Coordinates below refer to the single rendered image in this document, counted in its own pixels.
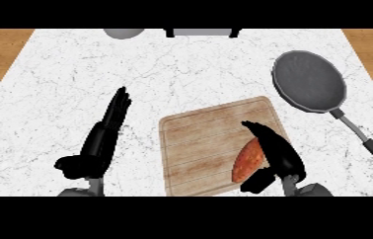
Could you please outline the orange sweet potato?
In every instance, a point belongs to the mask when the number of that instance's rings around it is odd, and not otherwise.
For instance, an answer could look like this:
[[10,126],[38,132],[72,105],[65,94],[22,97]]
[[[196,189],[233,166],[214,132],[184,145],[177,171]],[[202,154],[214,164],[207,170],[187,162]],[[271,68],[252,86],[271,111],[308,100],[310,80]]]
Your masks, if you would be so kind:
[[264,151],[258,138],[254,138],[243,146],[235,160],[232,170],[232,182],[242,183],[257,172],[264,163]]

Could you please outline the grey round object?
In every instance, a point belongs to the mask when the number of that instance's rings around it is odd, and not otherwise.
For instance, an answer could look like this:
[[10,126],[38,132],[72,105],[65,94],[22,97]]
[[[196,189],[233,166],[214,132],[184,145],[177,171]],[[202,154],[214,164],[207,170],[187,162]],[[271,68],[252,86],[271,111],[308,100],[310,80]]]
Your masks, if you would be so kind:
[[136,37],[145,32],[143,29],[105,29],[103,32],[118,40],[125,40]]

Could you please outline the grey appliance with black legs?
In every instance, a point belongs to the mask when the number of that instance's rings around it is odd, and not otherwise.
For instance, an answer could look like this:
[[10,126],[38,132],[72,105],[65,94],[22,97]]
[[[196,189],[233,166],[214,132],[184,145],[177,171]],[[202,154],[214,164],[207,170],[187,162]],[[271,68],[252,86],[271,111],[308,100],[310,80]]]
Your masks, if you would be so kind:
[[167,37],[176,36],[224,36],[236,38],[239,36],[239,29],[165,29]]

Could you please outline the dark grey frying pan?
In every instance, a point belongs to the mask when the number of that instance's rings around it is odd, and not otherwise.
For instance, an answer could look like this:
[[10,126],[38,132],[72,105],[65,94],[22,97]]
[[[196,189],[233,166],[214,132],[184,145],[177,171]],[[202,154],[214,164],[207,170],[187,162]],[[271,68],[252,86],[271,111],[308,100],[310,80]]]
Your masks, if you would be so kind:
[[363,146],[373,154],[373,139],[347,118],[341,105],[347,98],[347,85],[333,64],[305,50],[285,52],[274,61],[273,84],[280,97],[307,113],[330,113],[357,134]]

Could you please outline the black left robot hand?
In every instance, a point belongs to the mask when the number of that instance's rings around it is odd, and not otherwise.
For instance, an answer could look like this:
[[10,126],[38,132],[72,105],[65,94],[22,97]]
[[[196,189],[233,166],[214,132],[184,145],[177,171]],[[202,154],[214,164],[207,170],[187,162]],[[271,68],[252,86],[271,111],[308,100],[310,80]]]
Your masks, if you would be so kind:
[[127,89],[121,87],[106,108],[103,119],[90,130],[80,153],[62,157],[56,162],[55,167],[62,170],[68,179],[99,179],[103,177],[111,165],[120,128],[130,106],[130,94]]

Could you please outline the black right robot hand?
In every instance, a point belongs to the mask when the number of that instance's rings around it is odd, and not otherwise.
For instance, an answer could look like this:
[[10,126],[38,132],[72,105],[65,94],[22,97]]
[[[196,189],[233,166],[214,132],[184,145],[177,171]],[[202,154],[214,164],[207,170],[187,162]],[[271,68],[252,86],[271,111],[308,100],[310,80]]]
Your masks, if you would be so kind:
[[276,177],[280,177],[285,195],[294,196],[298,190],[296,183],[307,177],[301,156],[288,139],[271,128],[249,120],[242,124],[258,137],[270,167],[257,170],[240,185],[240,191],[260,194],[274,183]]

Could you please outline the wooden cutting board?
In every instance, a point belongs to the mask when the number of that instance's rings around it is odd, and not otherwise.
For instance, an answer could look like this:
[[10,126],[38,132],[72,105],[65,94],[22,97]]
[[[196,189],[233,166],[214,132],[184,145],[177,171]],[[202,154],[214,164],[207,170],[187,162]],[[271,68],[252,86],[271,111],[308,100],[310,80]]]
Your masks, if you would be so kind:
[[239,151],[254,138],[240,124],[267,125],[288,137],[277,112],[260,96],[173,116],[159,121],[165,190],[170,197],[214,196],[239,188],[232,169]]

